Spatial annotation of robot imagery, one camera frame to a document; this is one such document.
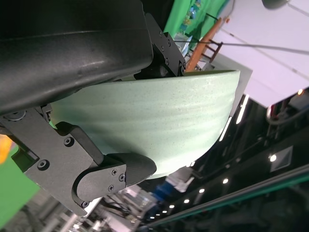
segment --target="white wall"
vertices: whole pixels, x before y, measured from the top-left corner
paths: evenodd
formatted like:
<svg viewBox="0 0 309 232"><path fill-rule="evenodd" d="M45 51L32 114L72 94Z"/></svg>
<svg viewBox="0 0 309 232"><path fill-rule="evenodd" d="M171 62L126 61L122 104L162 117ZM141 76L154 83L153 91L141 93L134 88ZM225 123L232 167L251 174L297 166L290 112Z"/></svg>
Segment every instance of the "white wall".
<svg viewBox="0 0 309 232"><path fill-rule="evenodd" d="M292 0L290 4L306 11L308 2ZM222 26L214 40L309 50L309 17L288 5L268 10L261 0L236 0L230 22ZM245 93L265 107L309 86L309 56L227 45L220 54L253 70Z"/></svg>
<svg viewBox="0 0 309 232"><path fill-rule="evenodd" d="M211 64L214 66L214 70L240 70L240 77L235 93L235 99L230 112L230 116L233 116L253 71L222 54L217 54L216 58Z"/></svg>

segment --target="speckled glaze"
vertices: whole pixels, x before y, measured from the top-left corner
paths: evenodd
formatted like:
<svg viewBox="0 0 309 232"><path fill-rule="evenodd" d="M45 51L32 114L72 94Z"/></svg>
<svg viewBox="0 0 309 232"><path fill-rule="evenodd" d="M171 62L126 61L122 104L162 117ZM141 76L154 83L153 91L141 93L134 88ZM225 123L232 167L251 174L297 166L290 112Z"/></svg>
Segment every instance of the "speckled glaze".
<svg viewBox="0 0 309 232"><path fill-rule="evenodd" d="M136 152L157 165L157 178L207 152L225 126L239 71L113 82L52 104L54 124L80 126L103 154Z"/></svg>

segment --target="ceiling light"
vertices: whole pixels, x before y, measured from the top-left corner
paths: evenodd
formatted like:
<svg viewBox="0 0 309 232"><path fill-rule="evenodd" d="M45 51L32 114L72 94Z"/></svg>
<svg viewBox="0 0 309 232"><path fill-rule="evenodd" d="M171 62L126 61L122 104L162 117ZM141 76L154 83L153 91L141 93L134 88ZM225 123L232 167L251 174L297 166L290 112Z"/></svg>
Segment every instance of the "ceiling light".
<svg viewBox="0 0 309 232"><path fill-rule="evenodd" d="M223 140L223 137L224 137L225 132L226 132L226 130L227 130L227 128L228 128L228 125L229 125L230 122L231 122L231 119L232 119L232 117L229 117L229 118L228 118L228 121L227 121L227 123L226 123L226 125L225 125L225 127L224 127L224 129L223 129L223 132L222 132L222 134L221 134L221 137L220 137L219 141L222 141L222 140Z"/></svg>
<svg viewBox="0 0 309 232"><path fill-rule="evenodd" d="M91 214L91 212L94 210L94 208L97 206L97 204L101 201L101 197L94 199L92 202L89 203L89 205L85 208L85 211L87 212L86 218Z"/></svg>
<svg viewBox="0 0 309 232"><path fill-rule="evenodd" d="M270 162L273 162L277 159L276 155L272 155L271 157L269 157Z"/></svg>
<svg viewBox="0 0 309 232"><path fill-rule="evenodd" d="M100 231L100 226L101 226L101 221L96 220L96 222L94 223L92 229L95 231Z"/></svg>
<svg viewBox="0 0 309 232"><path fill-rule="evenodd" d="M271 106L269 106L269 107L267 108L266 116L267 116L267 118L270 118L270 116L271 116Z"/></svg>
<svg viewBox="0 0 309 232"><path fill-rule="evenodd" d="M245 97L245 99L243 100L242 107L241 107L241 109L240 109L240 112L239 112L239 115L238 115L236 124L239 124L240 121L241 121L241 119L242 119L242 116L243 116L243 113L245 112L245 108L246 108L248 99L249 99L249 95L247 94L246 97Z"/></svg>

